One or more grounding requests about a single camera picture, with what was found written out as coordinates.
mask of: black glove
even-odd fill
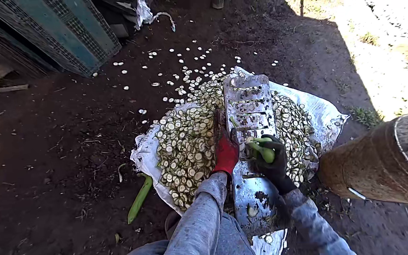
[[[275,160],[269,164],[259,156],[255,161],[255,170],[265,175],[278,189],[280,195],[285,195],[297,189],[294,182],[286,175],[287,158],[286,149],[280,141],[272,135],[262,135],[261,138],[268,137],[273,142],[263,142],[260,146],[275,150]]]

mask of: sunlit ground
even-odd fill
[[[297,15],[336,22],[376,111],[389,121],[408,113],[408,38],[388,35],[363,0],[286,0]],[[361,42],[369,32],[374,44]]]

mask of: gray sleeve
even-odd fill
[[[215,173],[196,190],[195,201],[180,219],[165,255],[213,255],[226,198],[227,176]]]
[[[355,255],[327,221],[317,212],[312,200],[295,189],[283,196],[298,232],[320,255]]]

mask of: green peel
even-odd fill
[[[128,212],[128,224],[131,224],[135,220],[147,194],[149,193],[150,188],[152,187],[152,177],[144,173],[138,174],[137,176],[144,176],[146,179],[144,180],[143,187],[141,187],[140,192],[138,192],[138,195],[136,195],[135,201],[133,202],[132,207]]]
[[[238,127],[238,123],[237,123],[237,121],[235,121],[233,116],[231,116],[229,120],[233,123],[234,127],[236,127],[236,128]]]

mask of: red glove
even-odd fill
[[[218,140],[216,141],[217,147],[215,149],[216,166],[212,173],[225,171],[231,176],[238,162],[239,147],[237,133],[235,128],[233,128],[229,136],[225,129],[220,128],[218,136]]]

